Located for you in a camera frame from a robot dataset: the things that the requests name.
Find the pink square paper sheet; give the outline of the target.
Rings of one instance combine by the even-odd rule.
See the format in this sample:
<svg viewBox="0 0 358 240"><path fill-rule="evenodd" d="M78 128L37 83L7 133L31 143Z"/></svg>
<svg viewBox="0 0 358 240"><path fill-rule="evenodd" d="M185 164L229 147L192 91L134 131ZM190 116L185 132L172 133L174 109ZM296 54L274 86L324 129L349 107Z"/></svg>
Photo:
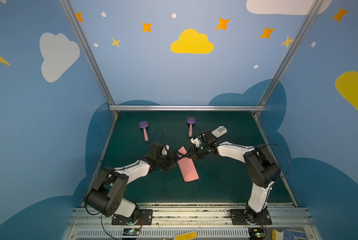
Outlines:
<svg viewBox="0 0 358 240"><path fill-rule="evenodd" d="M182 158L178 160L178 164L185 182L192 182L199 179L192 159Z"/></svg>

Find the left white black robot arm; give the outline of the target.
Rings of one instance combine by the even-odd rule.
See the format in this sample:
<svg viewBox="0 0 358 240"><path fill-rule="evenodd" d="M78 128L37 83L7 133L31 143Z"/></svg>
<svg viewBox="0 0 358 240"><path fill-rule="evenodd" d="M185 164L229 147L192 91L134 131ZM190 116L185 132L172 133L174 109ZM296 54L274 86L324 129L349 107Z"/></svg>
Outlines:
<svg viewBox="0 0 358 240"><path fill-rule="evenodd" d="M149 151L136 162L102 169L86 193L85 207L90 206L106 217L122 216L129 224L136 223L140 207L124 198L127 185L156 170L168 171L178 160L179 154L171 152L170 146L153 142Z"/></svg>

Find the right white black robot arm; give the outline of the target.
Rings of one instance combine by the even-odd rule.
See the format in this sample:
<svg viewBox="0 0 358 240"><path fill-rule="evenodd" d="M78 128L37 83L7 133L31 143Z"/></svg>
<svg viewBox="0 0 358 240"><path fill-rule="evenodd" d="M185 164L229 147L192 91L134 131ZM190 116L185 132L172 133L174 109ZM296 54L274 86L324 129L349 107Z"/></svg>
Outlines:
<svg viewBox="0 0 358 240"><path fill-rule="evenodd" d="M252 181L251 195L243 214L245 221L250 224L259 224L270 220L267 201L272 186L280 178L281 169L267 145L252 147L233 144L228 141L217 140L210 131L201 133L196 139L190 141L192 147L187 152L176 151L177 160L183 158L198 160L203 159L208 154L213 154L244 163Z"/></svg>

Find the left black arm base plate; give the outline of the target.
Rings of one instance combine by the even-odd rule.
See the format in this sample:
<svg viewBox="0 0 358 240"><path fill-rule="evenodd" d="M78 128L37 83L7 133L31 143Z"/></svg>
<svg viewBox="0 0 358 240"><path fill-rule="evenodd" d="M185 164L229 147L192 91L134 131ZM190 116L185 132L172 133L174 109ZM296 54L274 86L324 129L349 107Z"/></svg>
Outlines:
<svg viewBox="0 0 358 240"><path fill-rule="evenodd" d="M140 226L141 224L150 226L153 219L152 209L136 210L130 217L114 214L112 217L113 226Z"/></svg>

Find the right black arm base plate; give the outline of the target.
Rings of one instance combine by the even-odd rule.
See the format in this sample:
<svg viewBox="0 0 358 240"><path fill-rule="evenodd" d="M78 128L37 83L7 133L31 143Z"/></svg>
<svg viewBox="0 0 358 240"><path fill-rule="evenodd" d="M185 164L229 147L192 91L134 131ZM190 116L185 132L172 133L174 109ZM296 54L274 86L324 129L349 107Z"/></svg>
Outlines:
<svg viewBox="0 0 358 240"><path fill-rule="evenodd" d="M228 216L233 225L272 225L272 220L267 209L260 213L245 209L231 209Z"/></svg>

